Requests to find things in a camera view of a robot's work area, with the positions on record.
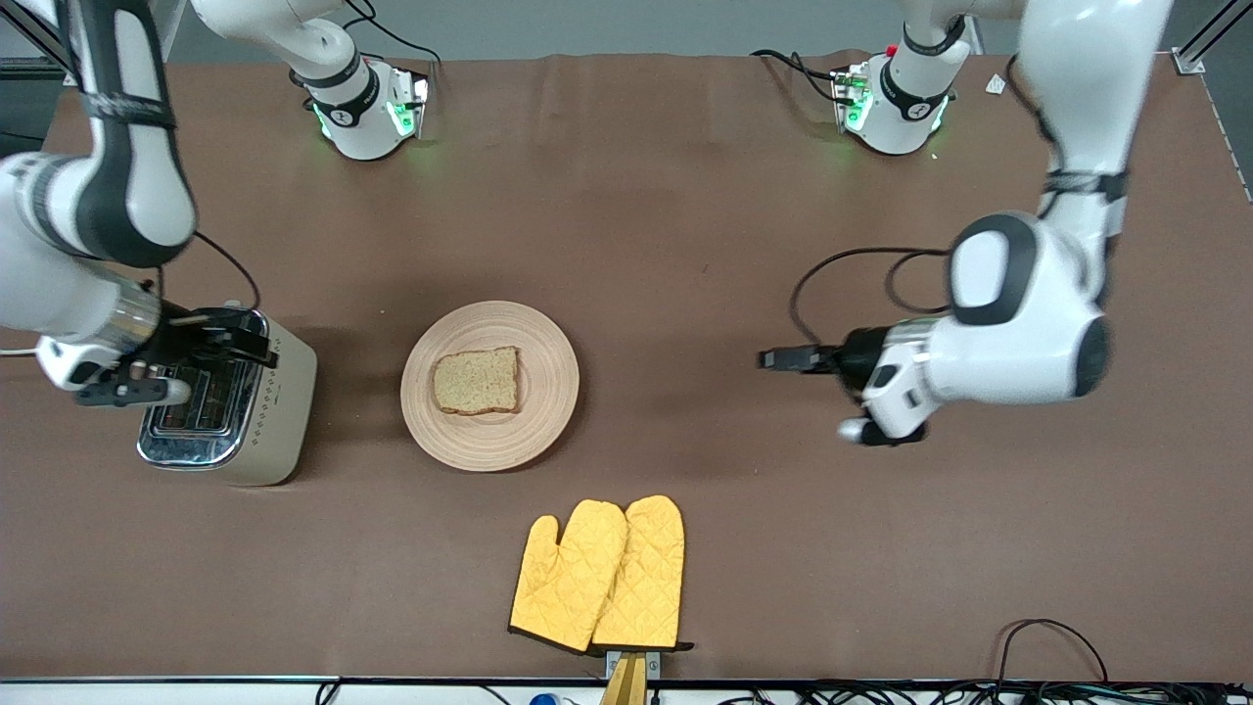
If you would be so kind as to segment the wooden stick with metal bracket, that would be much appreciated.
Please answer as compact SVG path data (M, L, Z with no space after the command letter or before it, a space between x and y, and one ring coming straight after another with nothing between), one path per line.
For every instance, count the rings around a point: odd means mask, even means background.
M605 685L599 705L662 705L662 651L605 652Z

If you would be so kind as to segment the beige chrome two-slot toaster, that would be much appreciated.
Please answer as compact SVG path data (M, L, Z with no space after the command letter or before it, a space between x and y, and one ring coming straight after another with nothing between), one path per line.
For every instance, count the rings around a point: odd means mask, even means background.
M148 407L137 451L158 470L207 473L228 485L281 485L294 473L309 419L317 356L277 321L269 324L274 369L221 358L170 369L190 384L185 404Z

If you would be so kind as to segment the brown toast slice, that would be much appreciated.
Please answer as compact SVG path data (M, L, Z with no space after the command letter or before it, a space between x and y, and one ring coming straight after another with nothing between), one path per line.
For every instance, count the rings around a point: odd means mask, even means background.
M446 414L517 412L520 351L500 347L445 354L434 366L434 396Z

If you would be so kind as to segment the round light wooden plate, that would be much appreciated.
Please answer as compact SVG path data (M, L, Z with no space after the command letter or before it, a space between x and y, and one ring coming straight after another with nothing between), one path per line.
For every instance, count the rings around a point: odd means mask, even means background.
M434 366L445 354L516 347L517 412L446 414L434 396ZM403 423L421 450L456 470L497 472L538 460L568 428L580 392L576 352L543 312L512 301L464 306L419 339L401 374Z

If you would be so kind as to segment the brown table cover sheet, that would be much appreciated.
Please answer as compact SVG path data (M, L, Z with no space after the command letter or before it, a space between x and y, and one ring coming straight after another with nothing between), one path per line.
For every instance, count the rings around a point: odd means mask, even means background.
M1001 69L967 63L927 152L882 158L776 63L444 63L422 139L358 164L278 64L169 66L203 232L318 356L299 475L154 470L139 411L0 359L0 677L581 677L507 634L528 528L667 493L673 677L989 677L1045 617L1119 680L1253 680L1253 207L1198 76L1153 76L1091 396L860 447L834 379L756 367L798 343L819 259L1037 204ZM401 409L421 336L482 301L550 317L580 373L560 438L497 472L434 460Z

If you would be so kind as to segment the aluminium frame profile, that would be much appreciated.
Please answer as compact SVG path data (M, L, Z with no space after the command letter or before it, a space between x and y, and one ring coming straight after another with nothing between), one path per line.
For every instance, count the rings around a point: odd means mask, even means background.
M18 0L0 0L0 80L64 79L68 70L54 28Z
M1253 13L1253 0L1225 0L1218 13L1197 28L1182 46L1172 48L1169 54L1177 75L1204 74L1204 55L1249 13Z

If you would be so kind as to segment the yellow quilted oven mitt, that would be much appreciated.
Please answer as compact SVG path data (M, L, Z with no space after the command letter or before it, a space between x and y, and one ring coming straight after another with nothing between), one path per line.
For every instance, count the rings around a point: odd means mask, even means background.
M677 637L685 567L685 528L669 496L652 495L626 508L626 547L606 605L591 634L600 650L684 652Z
M509 615L509 634L568 652L586 652L626 548L626 513L584 498L568 522L535 518L528 532Z

